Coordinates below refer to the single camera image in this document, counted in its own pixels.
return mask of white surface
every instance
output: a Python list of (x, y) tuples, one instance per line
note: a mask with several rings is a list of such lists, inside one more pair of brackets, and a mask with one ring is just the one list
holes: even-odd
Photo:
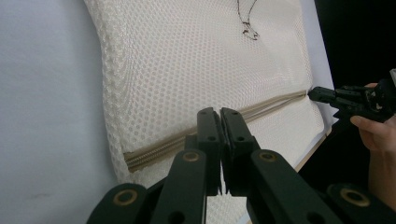
[[(302, 3), (315, 85), (332, 88), (314, 3)], [(0, 31), (0, 223), (84, 223), (117, 185), (87, 8), (1, 1)]]

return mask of round screw hole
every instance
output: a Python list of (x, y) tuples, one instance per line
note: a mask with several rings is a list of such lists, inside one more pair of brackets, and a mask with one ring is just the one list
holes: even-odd
[(324, 218), (316, 212), (308, 213), (306, 215), (306, 219), (312, 224), (324, 224), (325, 223)]
[(169, 215), (168, 222), (170, 224), (181, 224), (186, 220), (183, 213), (181, 212), (173, 212)]
[(361, 194), (354, 189), (343, 188), (341, 189), (340, 194), (345, 201), (356, 206), (367, 207), (370, 205), (370, 200), (364, 194)]
[(263, 161), (276, 161), (276, 155), (269, 152), (262, 152), (260, 153), (259, 157)]
[(183, 155), (184, 161), (198, 161), (199, 155), (196, 152), (187, 152)]
[(125, 189), (114, 196), (113, 203), (118, 206), (126, 206), (133, 203), (136, 198), (137, 192), (134, 189)]

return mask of beige zipper tape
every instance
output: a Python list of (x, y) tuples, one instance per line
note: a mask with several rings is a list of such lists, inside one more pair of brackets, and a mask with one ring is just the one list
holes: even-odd
[[(265, 115), (273, 113), (278, 109), (293, 102), (300, 101), (306, 96), (306, 91), (297, 91), (271, 98), (265, 102), (241, 109), (239, 112), (246, 123), (250, 123)], [(135, 152), (125, 152), (124, 159), (131, 173), (150, 166), (158, 161), (174, 156), (183, 149), (186, 135), (196, 133), (196, 127), (190, 128), (182, 133), (173, 135), (149, 147), (143, 147)]]

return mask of human hand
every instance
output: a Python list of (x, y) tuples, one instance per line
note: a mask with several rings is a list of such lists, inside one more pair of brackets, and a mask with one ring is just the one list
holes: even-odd
[[(375, 87), (371, 83), (366, 87)], [(350, 121), (359, 128), (361, 141), (372, 151), (396, 153), (396, 116), (384, 123), (376, 122), (360, 116), (353, 116)]]

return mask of mesh pillow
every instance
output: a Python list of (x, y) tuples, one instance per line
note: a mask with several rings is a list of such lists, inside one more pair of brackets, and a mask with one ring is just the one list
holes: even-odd
[[(139, 153), (196, 125), (196, 113), (251, 108), (312, 86), (295, 0), (85, 0), (101, 42), (106, 129), (118, 180), (150, 187), (172, 157), (131, 173)], [(248, 124), (296, 165), (323, 130), (307, 97)], [(235, 223), (244, 199), (208, 198), (207, 223)]]

